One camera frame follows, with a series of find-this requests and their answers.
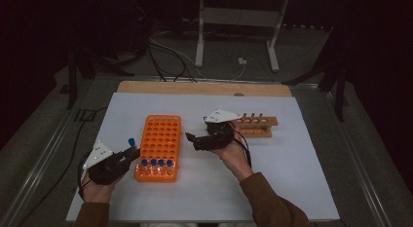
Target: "hand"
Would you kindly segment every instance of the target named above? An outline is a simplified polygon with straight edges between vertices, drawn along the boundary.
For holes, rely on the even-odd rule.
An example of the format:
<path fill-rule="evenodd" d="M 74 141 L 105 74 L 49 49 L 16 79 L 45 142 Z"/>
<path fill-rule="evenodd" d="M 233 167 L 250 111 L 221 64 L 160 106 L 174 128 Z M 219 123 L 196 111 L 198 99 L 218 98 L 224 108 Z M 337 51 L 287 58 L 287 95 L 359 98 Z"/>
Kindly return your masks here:
<path fill-rule="evenodd" d="M 240 124 L 237 121 L 231 121 L 234 128 L 234 138 L 242 141 L 240 136 Z M 243 148 L 236 141 L 232 141 L 222 149 L 211 150 L 210 152 L 219 156 L 224 165 L 232 172 L 239 182 L 254 174 L 249 166 Z"/>
<path fill-rule="evenodd" d="M 84 202 L 109 204 L 115 185 L 121 179 L 122 176 L 113 181 L 110 185 L 99 185 L 94 183 L 86 172 L 86 175 L 82 180 Z"/>

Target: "blue cap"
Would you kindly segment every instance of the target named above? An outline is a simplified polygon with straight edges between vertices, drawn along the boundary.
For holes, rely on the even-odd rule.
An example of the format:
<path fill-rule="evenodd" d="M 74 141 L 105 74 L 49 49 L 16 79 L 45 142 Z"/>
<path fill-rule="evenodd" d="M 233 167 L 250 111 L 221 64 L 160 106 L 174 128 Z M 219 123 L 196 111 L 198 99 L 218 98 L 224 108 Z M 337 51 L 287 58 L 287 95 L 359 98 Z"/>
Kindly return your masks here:
<path fill-rule="evenodd" d="M 140 163 L 145 167 L 148 166 L 148 161 L 146 159 L 142 159 Z"/>
<path fill-rule="evenodd" d="M 167 166 L 172 167 L 172 160 L 167 160 Z"/>
<path fill-rule="evenodd" d="M 133 138 L 133 137 L 131 137 L 131 138 L 128 140 L 128 143 L 130 144 L 130 146 L 135 146 L 135 145 L 136 145 L 136 143 L 134 143 L 134 138 Z"/>

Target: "floor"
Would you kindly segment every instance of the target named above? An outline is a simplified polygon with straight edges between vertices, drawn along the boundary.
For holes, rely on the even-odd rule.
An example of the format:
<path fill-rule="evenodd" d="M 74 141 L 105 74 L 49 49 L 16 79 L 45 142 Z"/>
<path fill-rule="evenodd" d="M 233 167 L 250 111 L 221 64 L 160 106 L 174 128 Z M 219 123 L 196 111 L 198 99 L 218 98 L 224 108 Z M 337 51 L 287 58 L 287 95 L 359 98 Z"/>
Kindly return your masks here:
<path fill-rule="evenodd" d="M 190 60 L 195 57 L 196 32 L 174 35 L 159 30 L 152 36 L 152 43 L 186 55 L 188 58 L 182 58 L 192 77 L 199 82 L 279 84 L 311 70 L 328 38 L 328 32 L 322 30 L 283 29 L 276 45 L 281 69 L 272 72 L 264 44 L 265 33 L 261 30 L 245 33 L 217 27 L 213 33 L 207 34 L 204 66 L 198 70 Z M 170 73 L 163 73 L 166 78 L 174 79 L 182 70 L 181 61 L 163 52 L 152 51 L 159 66 Z M 239 64 L 239 57 L 246 58 L 245 66 Z M 56 74 L 56 88 L 0 152 L 2 226 L 17 226 L 19 219 L 25 216 L 28 218 L 21 226 L 72 226 L 72 223 L 65 221 L 65 216 L 76 195 L 76 167 L 83 154 L 92 147 L 104 117 L 104 112 L 98 113 L 92 122 L 82 127 L 77 137 L 82 126 L 81 122 L 74 121 L 78 109 L 107 106 L 122 80 L 160 79 L 148 57 L 126 68 L 126 71 L 134 76 L 120 77 L 101 69 L 94 80 L 79 78 L 79 99 L 71 111 L 66 109 L 68 96 L 59 93 L 60 88 L 67 84 L 67 69 Z M 313 225 L 413 226 L 412 196 L 362 108 L 352 84 L 346 85 L 345 122 L 340 123 L 332 111 L 334 92 L 321 93 L 317 90 L 321 76 L 291 87 L 341 216 L 338 221 L 314 222 Z M 190 80 L 182 77 L 178 81 Z M 71 157 L 73 162 L 64 172 Z M 38 208 L 30 212 L 61 174 L 61 182 Z M 110 226 L 135 224 L 110 223 Z"/>

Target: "dark background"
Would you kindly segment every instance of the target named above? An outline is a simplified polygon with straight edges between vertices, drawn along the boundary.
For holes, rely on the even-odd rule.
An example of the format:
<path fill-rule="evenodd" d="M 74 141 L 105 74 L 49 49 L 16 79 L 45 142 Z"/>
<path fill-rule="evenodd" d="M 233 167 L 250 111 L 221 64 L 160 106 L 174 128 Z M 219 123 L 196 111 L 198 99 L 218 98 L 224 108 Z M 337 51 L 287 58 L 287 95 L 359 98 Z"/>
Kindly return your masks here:
<path fill-rule="evenodd" d="M 206 0 L 211 6 L 266 9 L 268 0 Z M 132 18 L 130 0 L 0 0 L 1 141 L 9 140 L 55 86 L 67 65 L 67 44 L 76 37 L 100 55 L 115 56 L 117 28 Z M 148 17 L 179 33 L 182 18 L 195 19 L 199 0 L 145 0 Z M 290 0 L 287 28 L 331 31 L 316 65 L 342 59 L 410 191 L 413 0 Z"/>

